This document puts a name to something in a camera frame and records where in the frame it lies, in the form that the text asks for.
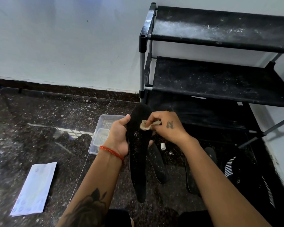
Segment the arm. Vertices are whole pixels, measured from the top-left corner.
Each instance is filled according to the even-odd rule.
[[[122,156],[128,154],[126,128],[130,115],[113,123],[103,146]],[[122,161],[100,149],[78,191],[60,218],[57,227],[102,226],[114,194]]]
[[[270,226],[185,131],[175,112],[154,112],[145,126],[158,119],[162,125],[152,129],[185,154],[214,226]]]

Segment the floor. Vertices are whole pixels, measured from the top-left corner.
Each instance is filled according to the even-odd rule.
[[[3,88],[0,90],[0,226],[55,226],[76,193],[95,159],[88,154],[99,116],[130,114],[137,103],[115,99]],[[219,164],[233,157],[241,142],[236,132],[190,129],[201,145],[215,147]],[[154,136],[169,173],[169,182],[160,184],[147,161],[147,194],[141,204],[131,183],[125,158],[110,208],[125,208],[136,226],[174,226],[185,211],[205,210],[198,195],[186,188],[183,153],[173,144]],[[245,151],[254,161],[252,151]],[[10,217],[32,164],[57,162],[49,195],[41,214]]]

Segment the person's right hand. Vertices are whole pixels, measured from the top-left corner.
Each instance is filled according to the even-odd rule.
[[[151,129],[156,131],[166,140],[178,145],[185,138],[189,137],[189,134],[183,128],[182,123],[175,112],[153,112],[149,116],[145,126],[148,127],[157,120],[161,120],[162,125],[152,125]]]

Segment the person's left hand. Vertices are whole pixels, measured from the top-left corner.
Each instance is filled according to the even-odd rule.
[[[103,146],[110,148],[123,157],[128,155],[128,143],[126,141],[126,128],[125,125],[130,121],[130,115],[126,115],[113,123],[109,135]]]

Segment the shoe insole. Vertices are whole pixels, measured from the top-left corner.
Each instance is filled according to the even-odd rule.
[[[211,147],[206,147],[204,151],[208,154],[208,156],[213,160],[215,164],[217,164],[217,157],[216,157],[216,152],[213,148]],[[187,180],[187,187],[190,193],[192,194],[200,194],[199,188],[197,186],[197,183],[195,179],[193,178],[193,175],[190,171],[188,161],[185,157],[185,169],[186,169],[186,180]]]
[[[159,183],[166,183],[169,180],[169,176],[163,163],[160,151],[155,143],[148,148],[146,157],[151,162],[155,176]]]
[[[135,189],[137,200],[140,203],[145,201],[146,176],[145,162],[148,143],[151,139],[152,131],[143,131],[140,124],[143,119],[148,119],[152,109],[143,103],[138,103],[130,115],[130,121],[126,125],[127,141],[129,149],[130,176]]]

